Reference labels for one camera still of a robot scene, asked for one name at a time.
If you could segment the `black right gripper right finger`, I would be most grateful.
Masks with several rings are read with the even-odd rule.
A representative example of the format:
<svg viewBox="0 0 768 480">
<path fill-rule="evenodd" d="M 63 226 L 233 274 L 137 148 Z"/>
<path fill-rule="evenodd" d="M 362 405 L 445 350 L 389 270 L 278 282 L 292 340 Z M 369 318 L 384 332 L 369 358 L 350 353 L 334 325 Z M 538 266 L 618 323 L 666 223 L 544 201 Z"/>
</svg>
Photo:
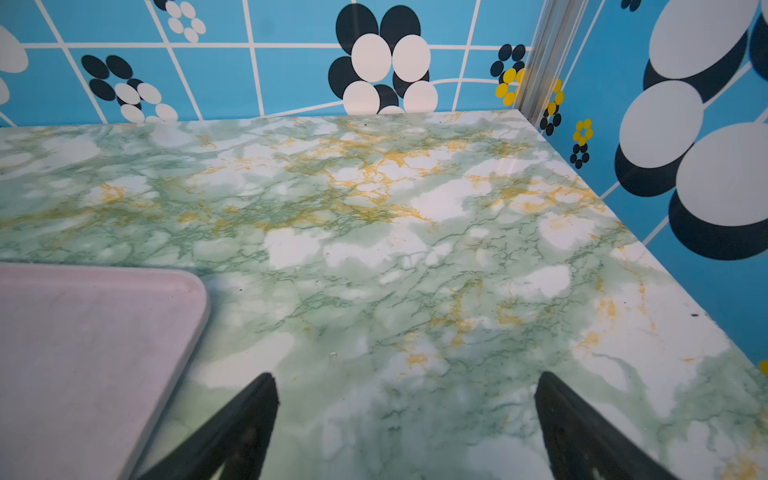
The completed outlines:
<svg viewBox="0 0 768 480">
<path fill-rule="evenodd" d="M 556 479 L 672 479 L 674 475 L 550 371 L 534 395 Z"/>
</svg>

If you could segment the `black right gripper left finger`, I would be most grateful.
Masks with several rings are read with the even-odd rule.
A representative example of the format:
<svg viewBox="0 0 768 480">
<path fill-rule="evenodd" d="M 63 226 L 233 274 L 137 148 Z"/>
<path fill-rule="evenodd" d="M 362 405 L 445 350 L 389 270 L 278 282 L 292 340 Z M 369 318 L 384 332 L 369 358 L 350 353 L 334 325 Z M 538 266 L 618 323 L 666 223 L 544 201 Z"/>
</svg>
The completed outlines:
<svg viewBox="0 0 768 480">
<path fill-rule="evenodd" d="M 141 477 L 259 478 L 279 405 L 275 378 L 268 372 L 259 375 Z"/>
</svg>

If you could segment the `lilac plastic tray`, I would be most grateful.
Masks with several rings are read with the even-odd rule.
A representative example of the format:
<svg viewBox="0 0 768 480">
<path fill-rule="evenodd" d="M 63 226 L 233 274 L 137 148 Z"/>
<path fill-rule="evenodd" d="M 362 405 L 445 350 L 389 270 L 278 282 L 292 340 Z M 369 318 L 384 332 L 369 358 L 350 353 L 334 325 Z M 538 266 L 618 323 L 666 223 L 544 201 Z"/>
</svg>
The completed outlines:
<svg viewBox="0 0 768 480">
<path fill-rule="evenodd" d="M 1 267 L 1 475 L 126 479 L 209 315 L 182 270 Z"/>
</svg>

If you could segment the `aluminium corner post right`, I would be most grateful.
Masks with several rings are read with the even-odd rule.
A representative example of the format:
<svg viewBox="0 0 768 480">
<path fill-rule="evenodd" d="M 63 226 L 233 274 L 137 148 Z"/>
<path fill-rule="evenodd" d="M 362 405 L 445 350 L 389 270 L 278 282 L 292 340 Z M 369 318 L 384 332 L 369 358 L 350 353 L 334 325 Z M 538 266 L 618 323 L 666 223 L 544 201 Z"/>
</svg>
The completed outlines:
<svg viewBox="0 0 768 480">
<path fill-rule="evenodd" d="M 546 0 L 538 20 L 515 108 L 536 125 L 580 27 L 587 0 Z"/>
</svg>

